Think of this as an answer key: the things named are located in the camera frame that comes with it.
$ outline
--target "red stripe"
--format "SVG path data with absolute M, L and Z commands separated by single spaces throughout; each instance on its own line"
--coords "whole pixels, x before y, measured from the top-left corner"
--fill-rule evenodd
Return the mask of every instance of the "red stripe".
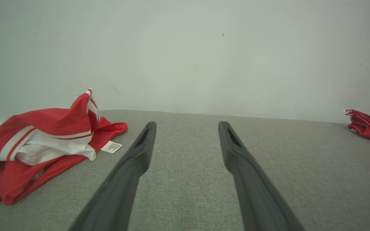
M 99 114 L 95 113 L 94 111 L 92 111 L 91 109 L 88 110 L 88 113 L 91 112 L 92 114 L 94 114 L 95 118 L 97 119 L 97 121 L 100 121 L 100 116 Z
M 91 102 L 94 104 L 95 108 L 97 108 L 98 110 L 97 104 L 92 100 L 92 98 L 91 98 Z
M 74 137 L 74 138 L 56 138 L 56 139 L 60 139 L 60 140 L 75 140 L 75 139 L 79 139 L 79 138 L 84 138 L 84 137 L 88 137 L 88 136 L 91 136 L 91 134 L 88 134 L 88 135 L 85 135 L 85 136 L 78 136 L 78 137 Z
M 11 150 L 9 151 L 9 154 L 8 154 L 8 156 L 6 157 L 6 160 L 8 161 L 10 158 L 11 158 L 11 155 L 12 155 L 12 153 L 13 153 L 13 151 L 15 150 L 15 148 L 19 145 L 19 143 L 21 143 L 24 139 L 25 139 L 25 137 L 27 137 L 27 135 L 29 135 L 29 133 L 31 133 L 33 130 L 35 130 L 36 128 L 34 127 L 33 129 L 31 129 L 31 130 L 29 130 L 27 133 L 25 133 L 25 135 L 23 135 L 22 137 L 21 137 L 21 139 L 18 141 L 18 142 L 16 142 L 16 144 L 11 148 Z

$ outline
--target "clothing tag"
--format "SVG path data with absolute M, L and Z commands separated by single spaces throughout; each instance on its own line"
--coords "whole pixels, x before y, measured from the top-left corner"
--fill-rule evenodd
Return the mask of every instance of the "clothing tag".
M 121 147 L 122 147 L 122 144 L 114 143 L 112 141 L 108 141 L 108 143 L 106 145 L 104 145 L 101 148 L 101 150 L 104 151 L 104 152 L 115 153 Z

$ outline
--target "gray couch cushion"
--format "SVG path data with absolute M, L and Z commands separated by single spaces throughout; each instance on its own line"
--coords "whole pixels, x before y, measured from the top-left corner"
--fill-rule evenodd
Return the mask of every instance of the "gray couch cushion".
M 0 203 L 0 230 L 67 229 L 149 121 L 157 122 L 150 168 L 140 179 L 131 230 L 242 230 L 217 123 L 228 121 L 308 230 L 370 229 L 370 140 L 346 124 L 249 117 L 101 111 L 128 131 L 12 206 Z

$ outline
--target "white stripe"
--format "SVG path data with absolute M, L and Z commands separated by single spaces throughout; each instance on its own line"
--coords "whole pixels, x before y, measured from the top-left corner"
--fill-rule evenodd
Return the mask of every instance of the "white stripe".
M 94 105 L 94 103 L 93 102 L 91 102 L 91 101 L 89 101 L 88 102 L 88 105 L 87 105 L 87 108 L 89 109 L 89 110 L 91 110 L 96 116 L 97 116 L 97 120 L 99 120 L 100 119 L 100 115 L 99 115 L 99 113 L 98 113 L 98 109 L 95 107 L 95 105 Z
M 85 94 L 88 94 L 88 96 L 91 96 L 91 91 L 87 90 Z
M 89 135 L 91 134 L 91 130 L 87 131 L 87 132 L 83 132 L 83 133 L 76 133 L 76 134 L 72 134 L 72 135 L 66 135 L 66 136 L 52 136 L 54 138 L 62 138 L 62 139 L 69 139 L 69 138 L 75 138 L 75 137 L 80 137 L 80 136 L 86 136 L 86 135 Z
M 18 143 L 22 136 L 24 136 L 27 132 L 29 132 L 29 130 L 33 128 L 33 126 L 27 126 L 17 132 L 14 136 L 12 136 L 0 151 L 0 161 L 6 161 L 9 151 L 13 148 L 13 146 Z
M 343 110 L 343 112 L 345 112 L 343 115 L 344 115 L 344 116 L 350 116 L 349 112 L 351 112 L 351 110 L 352 110 L 352 109 L 350 109 L 350 108 L 345 108 L 345 109 Z
M 36 132 L 38 132 L 39 130 L 38 129 L 35 129 L 33 130 L 32 132 L 30 132 L 19 144 L 18 146 L 16 146 L 16 148 L 13 150 L 11 156 L 9 157 L 9 160 L 10 161 L 14 161 L 15 160 L 15 156 L 17 154 L 17 152 L 19 151 L 19 149 L 31 138 L 31 136 L 33 134 L 35 134 Z
M 87 139 L 92 139 L 92 136 L 87 136 L 87 137 L 82 137 L 82 138 L 77 138 L 77 139 L 72 139 L 72 140 L 64 140 L 64 141 L 79 141 L 79 140 L 87 140 Z
M 92 104 L 94 104 L 93 106 L 94 106 L 94 107 L 95 107 L 95 109 L 97 110 L 97 113 L 96 113 L 96 114 L 97 114 L 97 120 L 98 120 L 98 121 L 100 121 L 100 113 L 98 112 L 98 108 L 97 108 L 97 106 L 96 106 L 96 105 L 97 105 L 97 103 L 95 102 L 95 100 L 94 100 L 94 96 L 93 96 L 93 95 L 91 95 L 91 99 L 92 99 L 92 101 L 93 101 L 93 102 L 91 102 L 91 103 L 92 103 Z

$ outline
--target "white wall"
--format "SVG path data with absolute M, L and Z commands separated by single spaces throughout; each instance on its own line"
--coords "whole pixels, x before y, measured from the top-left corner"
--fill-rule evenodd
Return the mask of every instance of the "white wall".
M 100 109 L 347 122 L 370 114 L 370 0 L 0 1 L 0 123 L 89 87 Z

